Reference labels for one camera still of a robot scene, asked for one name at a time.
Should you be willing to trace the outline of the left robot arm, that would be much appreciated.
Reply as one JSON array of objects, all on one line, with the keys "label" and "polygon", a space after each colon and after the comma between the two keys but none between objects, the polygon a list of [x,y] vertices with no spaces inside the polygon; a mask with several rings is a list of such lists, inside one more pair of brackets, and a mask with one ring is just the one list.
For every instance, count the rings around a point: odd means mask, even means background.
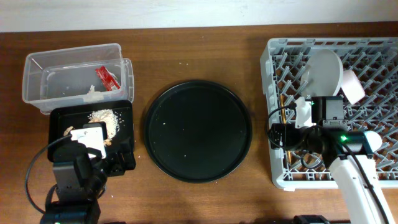
[{"label": "left robot arm", "polygon": [[109,177],[136,168],[131,138],[113,143],[103,159],[100,151],[72,140],[50,146],[57,182],[48,192],[41,223],[98,223],[98,199]]}]

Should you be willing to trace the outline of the red snack wrapper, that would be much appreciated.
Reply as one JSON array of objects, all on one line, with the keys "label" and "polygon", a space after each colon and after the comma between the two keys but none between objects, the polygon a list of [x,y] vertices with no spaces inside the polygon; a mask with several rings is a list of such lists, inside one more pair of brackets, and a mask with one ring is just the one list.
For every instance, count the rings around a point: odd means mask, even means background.
[{"label": "red snack wrapper", "polygon": [[102,81],[106,91],[116,91],[120,89],[120,84],[116,80],[116,76],[111,73],[105,66],[96,68],[95,72]]}]

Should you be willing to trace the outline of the white tissue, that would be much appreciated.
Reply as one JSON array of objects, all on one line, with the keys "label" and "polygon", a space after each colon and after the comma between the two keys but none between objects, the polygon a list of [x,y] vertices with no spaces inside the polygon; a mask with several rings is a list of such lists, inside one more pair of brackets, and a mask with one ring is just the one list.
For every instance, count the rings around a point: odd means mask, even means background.
[{"label": "white tissue", "polygon": [[100,91],[95,90],[95,86],[91,85],[89,92],[83,97],[85,103],[94,103],[104,100],[104,96]]}]

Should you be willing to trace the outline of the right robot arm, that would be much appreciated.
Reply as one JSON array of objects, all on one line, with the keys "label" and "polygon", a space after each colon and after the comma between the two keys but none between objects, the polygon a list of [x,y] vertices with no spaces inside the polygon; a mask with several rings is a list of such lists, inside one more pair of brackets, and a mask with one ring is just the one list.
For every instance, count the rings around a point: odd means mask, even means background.
[{"label": "right robot arm", "polygon": [[393,223],[373,158],[382,144],[380,135],[350,131],[339,96],[300,97],[295,112],[300,140],[294,149],[321,155],[343,195],[351,223]]}]

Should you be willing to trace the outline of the light blue cup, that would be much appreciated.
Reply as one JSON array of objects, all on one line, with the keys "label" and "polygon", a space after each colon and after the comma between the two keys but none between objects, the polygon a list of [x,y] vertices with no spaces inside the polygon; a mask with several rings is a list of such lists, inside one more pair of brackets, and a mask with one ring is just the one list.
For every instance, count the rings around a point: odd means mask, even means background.
[{"label": "light blue cup", "polygon": [[366,137],[372,152],[376,152],[382,146],[382,137],[375,131],[365,131]]}]

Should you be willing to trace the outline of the grey plate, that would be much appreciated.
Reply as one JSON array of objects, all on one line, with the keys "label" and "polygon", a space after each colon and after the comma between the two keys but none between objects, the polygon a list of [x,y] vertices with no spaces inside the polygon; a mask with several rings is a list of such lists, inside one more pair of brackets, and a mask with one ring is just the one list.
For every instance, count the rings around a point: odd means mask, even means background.
[{"label": "grey plate", "polygon": [[300,95],[306,98],[314,96],[335,96],[343,82],[343,64],[332,50],[315,52],[305,64],[300,77],[303,86]]}]

